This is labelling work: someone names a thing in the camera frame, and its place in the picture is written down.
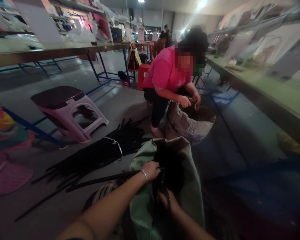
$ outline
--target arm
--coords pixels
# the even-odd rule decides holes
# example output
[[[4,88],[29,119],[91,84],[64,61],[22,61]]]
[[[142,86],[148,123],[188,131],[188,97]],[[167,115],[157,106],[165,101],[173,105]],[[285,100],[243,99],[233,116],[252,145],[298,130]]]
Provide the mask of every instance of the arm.
[[[157,162],[147,162],[143,165],[142,169],[146,172],[148,181],[155,179],[160,173],[157,167]],[[57,240],[75,237],[83,240],[108,239],[132,198],[146,182],[145,175],[142,172],[137,173],[84,212]]]
[[[193,82],[190,81],[189,83],[185,84],[183,87],[187,90],[188,93],[192,95],[194,101],[197,100],[197,103],[201,102],[201,97]]]
[[[171,214],[183,229],[186,236],[191,240],[215,240],[209,233],[203,230],[189,215],[187,215],[178,204],[173,193],[168,190],[171,202]],[[163,193],[158,193],[163,205],[167,208],[168,202]]]
[[[171,92],[168,89],[163,89],[163,88],[157,87],[156,85],[154,86],[154,89],[156,90],[156,93],[160,97],[164,97],[164,98],[169,99],[169,100],[180,102],[183,107],[188,107],[188,106],[191,105],[191,102],[190,102],[189,98],[186,97],[186,96],[176,94],[174,92]]]
[[[155,64],[154,74],[152,77],[152,82],[154,84],[154,89],[156,93],[163,98],[180,102],[182,106],[188,107],[191,105],[189,99],[185,96],[175,94],[170,90],[166,89],[171,72],[171,63],[167,62],[164,59],[160,59]]]

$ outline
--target person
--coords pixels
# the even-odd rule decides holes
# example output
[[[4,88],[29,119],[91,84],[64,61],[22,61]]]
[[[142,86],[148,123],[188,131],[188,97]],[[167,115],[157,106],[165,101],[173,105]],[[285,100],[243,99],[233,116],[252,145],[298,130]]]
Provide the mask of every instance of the person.
[[[167,40],[167,42],[166,42],[166,44],[165,44],[165,48],[168,48],[168,47],[170,47],[170,30],[168,29],[168,25],[166,24],[166,25],[164,25],[164,30],[166,31],[166,33],[168,34],[168,40]]]
[[[198,90],[192,83],[193,65],[204,63],[204,52],[209,46],[207,34],[195,26],[176,46],[166,48],[153,60],[143,81],[144,98],[153,103],[151,131],[164,138],[158,129],[169,100],[188,107],[193,101],[200,103]]]
[[[57,237],[57,240],[109,239],[134,195],[147,181],[152,181],[158,176],[161,171],[158,167],[159,163],[157,162],[146,162],[142,166],[142,171],[92,205],[75,222],[69,225]],[[173,193],[169,190],[168,192],[171,214],[184,230],[186,236],[192,240],[213,240],[212,236],[182,210]],[[168,202],[165,196],[159,192],[158,198],[167,209]]]
[[[164,46],[167,41],[168,41],[168,34],[162,31],[158,41],[156,41],[156,43],[154,44],[152,59],[154,59],[164,49]]]

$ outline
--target black bag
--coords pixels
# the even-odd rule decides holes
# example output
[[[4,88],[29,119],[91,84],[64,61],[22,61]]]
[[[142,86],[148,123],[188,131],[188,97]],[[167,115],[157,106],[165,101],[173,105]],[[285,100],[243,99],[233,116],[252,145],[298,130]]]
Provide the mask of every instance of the black bag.
[[[149,59],[148,55],[144,54],[144,53],[140,53],[139,56],[140,56],[140,59],[141,59],[142,63],[146,63],[146,60]]]

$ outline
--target pink stool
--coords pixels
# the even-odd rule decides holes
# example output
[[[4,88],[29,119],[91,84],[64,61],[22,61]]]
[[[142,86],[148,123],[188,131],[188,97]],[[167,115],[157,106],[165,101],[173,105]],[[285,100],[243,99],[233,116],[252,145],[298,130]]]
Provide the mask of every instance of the pink stool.
[[[31,100],[57,126],[59,132],[73,136],[79,143],[89,142],[91,140],[90,133],[93,130],[102,123],[106,125],[109,123],[91,99],[74,87],[52,88],[33,95]],[[73,112],[81,113],[85,118],[91,117],[94,112],[98,118],[83,129],[73,119]]]
[[[8,162],[7,154],[0,154],[0,195],[14,192],[26,184],[33,169]]]

